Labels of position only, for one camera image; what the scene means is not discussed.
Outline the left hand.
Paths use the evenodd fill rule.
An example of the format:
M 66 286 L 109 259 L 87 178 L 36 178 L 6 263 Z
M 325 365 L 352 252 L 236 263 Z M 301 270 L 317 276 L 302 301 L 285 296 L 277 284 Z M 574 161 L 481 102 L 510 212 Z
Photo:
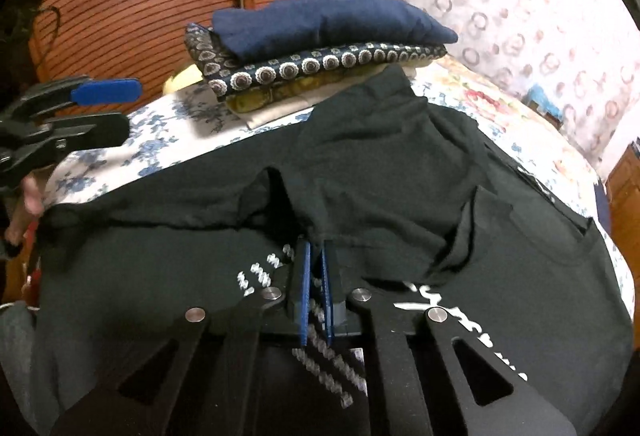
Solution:
M 11 215 L 4 240 L 19 245 L 29 225 L 39 219 L 44 211 L 43 189 L 46 182 L 37 174 L 30 173 L 21 182 L 21 196 Z

